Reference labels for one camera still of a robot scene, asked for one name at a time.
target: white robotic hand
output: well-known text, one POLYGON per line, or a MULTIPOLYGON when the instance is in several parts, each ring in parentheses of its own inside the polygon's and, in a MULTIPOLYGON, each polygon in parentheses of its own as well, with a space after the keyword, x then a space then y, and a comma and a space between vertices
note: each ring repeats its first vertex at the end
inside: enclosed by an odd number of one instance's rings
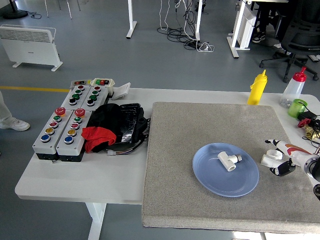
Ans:
POLYGON ((273 174, 280 177, 285 176, 293 172, 297 165, 301 167, 308 176, 320 182, 320 147, 318 147, 315 153, 312 154, 285 141, 270 139, 265 142, 268 144, 274 144, 277 147, 277 150, 290 157, 289 161, 282 163, 278 167, 271 167, 270 171, 273 174))

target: red cloth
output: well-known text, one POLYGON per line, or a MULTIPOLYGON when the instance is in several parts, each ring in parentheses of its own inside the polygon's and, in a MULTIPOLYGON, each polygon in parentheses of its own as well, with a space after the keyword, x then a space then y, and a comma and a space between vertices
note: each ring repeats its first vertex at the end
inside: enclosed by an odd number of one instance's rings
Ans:
POLYGON ((116 142, 117 136, 109 129, 103 127, 89 126, 82 129, 81 136, 87 140, 84 148, 88 153, 95 146, 108 142, 109 146, 116 142))

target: green cup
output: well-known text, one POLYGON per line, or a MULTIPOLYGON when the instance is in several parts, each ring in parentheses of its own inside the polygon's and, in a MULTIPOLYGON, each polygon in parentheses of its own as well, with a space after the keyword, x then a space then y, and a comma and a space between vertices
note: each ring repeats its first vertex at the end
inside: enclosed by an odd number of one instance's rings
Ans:
POLYGON ((291 117, 296 119, 300 113, 303 113, 305 111, 307 105, 308 104, 305 101, 303 101, 301 99, 295 99, 295 100, 293 100, 293 102, 288 110, 288 114, 291 117))

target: blue button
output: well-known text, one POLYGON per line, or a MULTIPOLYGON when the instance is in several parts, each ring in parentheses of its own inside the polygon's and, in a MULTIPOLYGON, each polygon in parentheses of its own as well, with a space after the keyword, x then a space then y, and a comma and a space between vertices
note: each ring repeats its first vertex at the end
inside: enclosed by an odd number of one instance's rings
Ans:
POLYGON ((65 139, 64 139, 64 143, 65 144, 72 144, 74 142, 74 138, 72 136, 67 136, 65 139))
POLYGON ((41 141, 43 142, 43 143, 47 143, 47 142, 49 142, 50 141, 50 136, 49 135, 43 135, 42 137, 41 137, 41 141))

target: gray floor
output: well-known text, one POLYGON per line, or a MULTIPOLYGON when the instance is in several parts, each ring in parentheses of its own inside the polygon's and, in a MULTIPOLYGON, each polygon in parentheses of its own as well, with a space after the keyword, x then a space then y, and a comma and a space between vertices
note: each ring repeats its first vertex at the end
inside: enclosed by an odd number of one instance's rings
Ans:
MULTIPOLYGON (((51 72, 51 66, 21 64, 12 68, 0 44, 0 87, 35 87, 68 89, 71 81, 112 78, 115 86, 131 82, 132 88, 163 88, 212 91, 249 92, 255 77, 263 70, 262 59, 272 56, 274 40, 250 44, 250 51, 232 57, 226 37, 234 26, 236 0, 208 0, 207 14, 202 15, 200 37, 214 45, 214 52, 186 50, 182 43, 167 40, 159 34, 161 1, 133 0, 133 16, 138 22, 131 39, 128 2, 126 0, 70 0, 72 19, 66 1, 17 0, 22 10, 37 12, 41 19, 30 16, 5 20, 0 25, 25 25, 56 28, 55 44, 63 65, 51 72)), ((163 3, 164 22, 168 2, 163 3)), ((167 23, 177 28, 173 1, 167 23)), ((183 24, 183 7, 177 10, 183 24)), ((319 70, 320 63, 309 61, 319 70)), ((265 91, 281 93, 285 64, 266 66, 268 83, 265 91)), ((293 66, 291 77, 300 70, 293 66)), ((320 82, 312 81, 307 73, 303 94, 318 99, 320 82)), ((84 203, 21 200, 15 186, 33 155, 32 144, 66 93, 1 90, 12 114, 30 123, 26 132, 0 129, 0 239, 2 240, 85 240, 91 218, 84 203)), ((108 204, 100 239, 215 239, 230 240, 231 232, 189 229, 143 228, 141 206, 108 204)))

